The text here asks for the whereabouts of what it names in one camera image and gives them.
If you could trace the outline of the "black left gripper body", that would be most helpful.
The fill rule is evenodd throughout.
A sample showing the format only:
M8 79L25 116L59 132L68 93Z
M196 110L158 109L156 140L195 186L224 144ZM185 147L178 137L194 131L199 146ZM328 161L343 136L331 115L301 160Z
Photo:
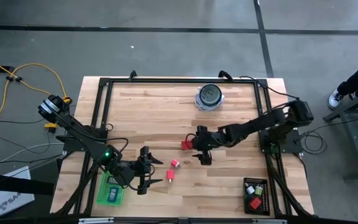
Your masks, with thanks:
M149 147L142 147L137 160L131 161L129 164L131 170L134 171L134 176L139 178L139 185L136 188L137 194L146 194L151 181L151 160L149 157Z

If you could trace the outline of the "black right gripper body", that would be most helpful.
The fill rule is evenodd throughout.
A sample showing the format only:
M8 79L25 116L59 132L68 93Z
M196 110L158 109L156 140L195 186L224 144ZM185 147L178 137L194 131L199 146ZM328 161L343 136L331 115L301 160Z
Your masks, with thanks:
M227 144L225 134L221 130L211 132L206 126L197 126L195 138L198 138L198 142L192 143L193 148L199 149L201 154L193 155L193 157L197 157L201 165L211 165L210 150Z

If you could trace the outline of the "black plastic tray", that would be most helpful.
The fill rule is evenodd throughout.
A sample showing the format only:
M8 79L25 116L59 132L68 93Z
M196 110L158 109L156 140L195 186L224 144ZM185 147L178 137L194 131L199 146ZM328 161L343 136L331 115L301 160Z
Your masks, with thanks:
M253 186L255 189L256 185L263 187L263 192L261 196L257 196L254 193L252 195L247 194L245 190L244 183L247 182L249 185ZM265 215L270 216L270 202L269 202L269 189L268 182L265 179L255 179L255 178L243 178L243 202L244 202L244 213L250 215ZM249 202L254 198L258 197L261 199L262 203L257 210L249 208Z

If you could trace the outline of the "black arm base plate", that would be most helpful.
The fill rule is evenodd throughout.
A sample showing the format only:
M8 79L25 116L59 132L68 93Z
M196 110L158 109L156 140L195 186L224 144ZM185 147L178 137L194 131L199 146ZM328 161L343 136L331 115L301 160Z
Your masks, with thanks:
M100 154L108 148L104 143L90 138L78 139L73 136L58 136L56 139L64 143L63 149L68 152L86 151Z
M279 139L273 139L267 130L259 131L259 143L260 150L266 154L297 154L303 152L300 134L296 129L292 129Z

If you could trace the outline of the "silver bracket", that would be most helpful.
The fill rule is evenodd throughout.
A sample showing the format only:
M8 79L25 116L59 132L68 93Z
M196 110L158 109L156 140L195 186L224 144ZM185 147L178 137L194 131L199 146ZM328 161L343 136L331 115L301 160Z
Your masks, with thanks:
M103 218L81 218L78 220L78 224L112 224L114 218L103 217Z
M287 220L280 219L253 219L252 224L288 224Z

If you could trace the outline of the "black aluminium frame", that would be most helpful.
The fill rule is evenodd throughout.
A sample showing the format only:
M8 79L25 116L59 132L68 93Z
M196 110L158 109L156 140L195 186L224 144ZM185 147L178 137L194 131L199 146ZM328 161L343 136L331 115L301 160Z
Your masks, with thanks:
M76 212L94 217L202 217L242 218L244 177L266 179L265 156L259 137L251 134L235 147L212 151L210 166L200 164L194 151L183 151L181 142L190 138L199 125L214 131L219 126L245 123L270 106L286 102L280 78L269 78L270 91L248 79L229 82L214 79L225 100L215 111L201 112L194 103L206 78L84 77L75 100L75 118L83 124L112 124L110 142L134 160L142 147L163 164L155 168L154 179L145 195L125 189L120 207L96 203L101 175L89 183ZM180 162L179 168L171 165ZM172 183L167 170L174 170Z

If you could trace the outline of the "white printed sign board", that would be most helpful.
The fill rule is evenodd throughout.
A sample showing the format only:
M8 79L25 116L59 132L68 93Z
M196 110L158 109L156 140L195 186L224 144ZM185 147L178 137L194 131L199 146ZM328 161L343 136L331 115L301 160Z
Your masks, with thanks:
M29 166L14 170L4 176L19 179L31 179ZM35 200L34 194L23 194L20 192L0 191L0 216L3 216L17 208L20 208Z

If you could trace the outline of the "green plastic tray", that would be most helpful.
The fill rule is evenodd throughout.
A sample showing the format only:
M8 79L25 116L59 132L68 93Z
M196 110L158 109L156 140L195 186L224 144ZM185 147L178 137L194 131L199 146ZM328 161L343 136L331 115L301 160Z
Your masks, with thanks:
M106 181L109 176L112 176L112 175L108 172L103 173L103 175L102 175L96 203L99 205L109 205L109 206L120 207L122 204L122 200L124 198L124 189L118 184L117 185L116 184L107 184ZM108 202L109 189L111 187L117 187L119 189L118 195L117 195L117 200L115 203Z

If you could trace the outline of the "black bar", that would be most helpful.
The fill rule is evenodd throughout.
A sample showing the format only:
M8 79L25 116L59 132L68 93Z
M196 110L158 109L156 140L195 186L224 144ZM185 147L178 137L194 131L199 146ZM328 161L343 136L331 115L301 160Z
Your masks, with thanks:
M0 191L23 194L53 195L54 184L38 180L20 179L0 175Z

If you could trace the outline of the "blue digital clock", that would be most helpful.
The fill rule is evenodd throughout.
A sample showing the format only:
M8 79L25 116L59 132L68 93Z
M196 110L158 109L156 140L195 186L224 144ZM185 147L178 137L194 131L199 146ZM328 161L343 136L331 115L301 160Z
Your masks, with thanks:
M119 189L117 187L111 187L109 189L108 202L115 203L117 200Z

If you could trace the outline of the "person's shoe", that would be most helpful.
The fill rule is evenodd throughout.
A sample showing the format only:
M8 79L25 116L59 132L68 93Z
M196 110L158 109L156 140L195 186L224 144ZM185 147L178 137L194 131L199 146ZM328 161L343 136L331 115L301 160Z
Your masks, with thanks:
M341 101L344 99L344 95L340 94L337 89L335 89L328 98L328 107L332 110L336 109Z

